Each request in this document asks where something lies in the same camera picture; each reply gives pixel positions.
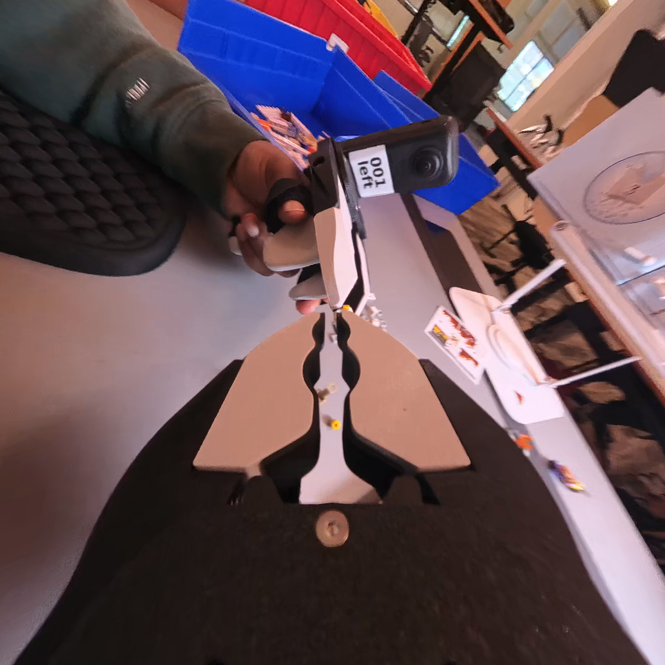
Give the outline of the white book stand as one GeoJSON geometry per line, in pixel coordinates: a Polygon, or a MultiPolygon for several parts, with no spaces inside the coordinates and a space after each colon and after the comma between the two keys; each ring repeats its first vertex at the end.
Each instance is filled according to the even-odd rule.
{"type": "MultiPolygon", "coordinates": [[[[570,225],[573,227],[575,235],[591,254],[582,235],[571,223],[570,225]]],[[[597,264],[603,273],[609,277],[594,257],[592,263],[597,264]]],[[[563,409],[559,395],[556,392],[557,388],[575,380],[591,378],[596,374],[635,362],[635,357],[628,353],[627,358],[561,380],[554,380],[544,370],[525,334],[512,315],[511,308],[520,299],[534,292],[546,278],[551,277],[558,270],[564,269],[564,264],[564,260],[555,257],[555,260],[545,270],[503,301],[492,295],[460,287],[452,287],[448,293],[454,309],[461,318],[461,322],[484,348],[486,374],[503,405],[504,411],[512,420],[522,424],[528,425],[562,416],[563,409]],[[513,395],[515,390],[525,395],[526,404],[524,406],[519,406],[516,403],[513,395]]],[[[655,329],[659,337],[664,339],[664,334],[657,330],[656,323],[648,322],[646,315],[640,313],[636,304],[621,292],[620,287],[611,278],[610,280],[611,284],[619,288],[623,298],[635,307],[639,314],[638,318],[647,322],[655,329]]]]}

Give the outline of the wooden top standing desk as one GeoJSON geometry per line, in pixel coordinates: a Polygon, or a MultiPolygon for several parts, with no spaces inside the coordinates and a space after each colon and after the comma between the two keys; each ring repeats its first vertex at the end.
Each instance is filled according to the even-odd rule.
{"type": "MultiPolygon", "coordinates": [[[[419,8],[412,12],[412,19],[404,32],[401,41],[408,45],[414,33],[420,27],[428,9],[436,4],[436,1],[421,1],[419,8]]],[[[466,35],[471,41],[479,34],[496,43],[501,43],[508,49],[513,44],[508,33],[514,28],[514,23],[503,5],[498,1],[438,1],[452,14],[461,12],[470,20],[471,28],[466,35]]]]}

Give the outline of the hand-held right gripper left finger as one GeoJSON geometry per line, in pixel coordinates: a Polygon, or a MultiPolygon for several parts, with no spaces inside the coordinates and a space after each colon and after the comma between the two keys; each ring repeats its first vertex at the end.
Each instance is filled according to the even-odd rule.
{"type": "Polygon", "coordinates": [[[245,356],[196,453],[195,469],[258,476],[264,462],[310,430],[316,398],[304,364],[317,349],[320,322],[320,314],[308,314],[245,356]]]}

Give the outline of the person's left hand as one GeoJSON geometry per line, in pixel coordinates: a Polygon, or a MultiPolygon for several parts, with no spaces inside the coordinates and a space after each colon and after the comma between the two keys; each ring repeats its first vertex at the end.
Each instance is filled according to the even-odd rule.
{"type": "Polygon", "coordinates": [[[272,187],[281,179],[305,181],[302,172],[286,154],[267,141],[249,143],[228,171],[224,206],[231,219],[238,218],[236,238],[246,264],[269,277],[273,271],[263,261],[269,237],[264,220],[272,187]]]}

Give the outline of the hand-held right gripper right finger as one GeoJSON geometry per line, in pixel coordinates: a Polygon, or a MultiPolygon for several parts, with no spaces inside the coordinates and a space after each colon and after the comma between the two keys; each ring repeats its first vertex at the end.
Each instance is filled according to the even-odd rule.
{"type": "Polygon", "coordinates": [[[469,468],[470,457],[418,357],[352,312],[339,311],[336,323],[348,385],[346,449],[356,446],[398,473],[469,468]]]}

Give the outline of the person's left forearm green sleeve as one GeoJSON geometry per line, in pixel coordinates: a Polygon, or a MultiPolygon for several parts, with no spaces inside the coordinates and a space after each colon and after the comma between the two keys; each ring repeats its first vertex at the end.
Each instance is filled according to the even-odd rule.
{"type": "Polygon", "coordinates": [[[2,1],[1,89],[142,156],[220,212],[241,153],[264,139],[161,46],[123,1],[2,1]]]}

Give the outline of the paned window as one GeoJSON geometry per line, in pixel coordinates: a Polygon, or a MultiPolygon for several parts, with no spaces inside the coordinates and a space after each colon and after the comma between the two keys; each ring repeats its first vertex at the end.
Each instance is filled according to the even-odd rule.
{"type": "Polygon", "coordinates": [[[536,42],[529,41],[500,79],[498,99],[511,113],[517,112],[554,69],[536,42]]]}

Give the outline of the purple minifigure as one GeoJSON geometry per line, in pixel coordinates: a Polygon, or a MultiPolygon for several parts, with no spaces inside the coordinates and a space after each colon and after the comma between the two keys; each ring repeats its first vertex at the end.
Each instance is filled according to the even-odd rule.
{"type": "Polygon", "coordinates": [[[585,492],[586,488],[584,484],[576,478],[576,476],[566,465],[556,460],[548,460],[547,468],[551,472],[552,476],[569,491],[576,494],[585,492]]]}

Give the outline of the red plastic bin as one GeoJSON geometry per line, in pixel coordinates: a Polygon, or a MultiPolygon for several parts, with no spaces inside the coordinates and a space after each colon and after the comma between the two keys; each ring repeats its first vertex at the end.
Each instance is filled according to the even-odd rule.
{"type": "Polygon", "coordinates": [[[358,1],[245,1],[245,4],[326,41],[335,35],[348,46],[347,55],[370,79],[385,71],[417,96],[432,87],[408,47],[358,1]]]}

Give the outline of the pale blue instruction booklet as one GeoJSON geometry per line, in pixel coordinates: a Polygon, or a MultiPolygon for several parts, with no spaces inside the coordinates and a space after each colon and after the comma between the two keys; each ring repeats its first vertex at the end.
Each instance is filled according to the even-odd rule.
{"type": "Polygon", "coordinates": [[[649,89],[529,176],[562,220],[618,248],[664,242],[664,94],[649,89]]]}

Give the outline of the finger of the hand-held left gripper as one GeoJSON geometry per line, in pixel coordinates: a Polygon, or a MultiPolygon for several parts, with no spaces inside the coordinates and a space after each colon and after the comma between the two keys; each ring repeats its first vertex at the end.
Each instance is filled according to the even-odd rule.
{"type": "Polygon", "coordinates": [[[370,296],[370,277],[364,246],[366,234],[360,211],[352,207],[349,217],[351,220],[351,233],[354,246],[356,281],[344,304],[350,308],[364,308],[370,296]]]}
{"type": "Polygon", "coordinates": [[[339,208],[318,212],[314,231],[328,304],[339,309],[348,296],[348,229],[339,208]]]}

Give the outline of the scattered assorted lego bricks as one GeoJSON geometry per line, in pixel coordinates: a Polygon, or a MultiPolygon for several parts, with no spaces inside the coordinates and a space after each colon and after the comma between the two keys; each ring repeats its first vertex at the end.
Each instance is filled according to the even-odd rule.
{"type": "Polygon", "coordinates": [[[326,134],[313,133],[293,112],[278,106],[256,105],[250,116],[278,147],[304,171],[309,156],[326,134]]]}

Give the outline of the black mesh cushion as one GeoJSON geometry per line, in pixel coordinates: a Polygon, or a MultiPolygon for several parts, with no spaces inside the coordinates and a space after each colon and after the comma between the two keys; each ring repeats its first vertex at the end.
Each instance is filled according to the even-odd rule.
{"type": "Polygon", "coordinates": [[[186,205],[139,155],[1,91],[2,254],[85,275],[143,275],[175,251],[186,205]]]}

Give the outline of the black office chair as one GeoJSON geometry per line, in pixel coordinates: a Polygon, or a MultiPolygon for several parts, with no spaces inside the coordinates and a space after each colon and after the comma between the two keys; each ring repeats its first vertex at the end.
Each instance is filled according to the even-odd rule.
{"type": "Polygon", "coordinates": [[[477,44],[448,77],[441,73],[423,100],[437,113],[454,117],[463,132],[483,110],[504,73],[486,47],[477,44]]]}

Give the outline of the lego sticker sheet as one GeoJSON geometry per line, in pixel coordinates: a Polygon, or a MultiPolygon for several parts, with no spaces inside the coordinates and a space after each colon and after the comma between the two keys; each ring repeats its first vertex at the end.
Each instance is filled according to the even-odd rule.
{"type": "Polygon", "coordinates": [[[486,371],[486,353],[482,344],[456,314],[438,306],[428,321],[424,334],[474,385],[480,384],[486,371]]]}

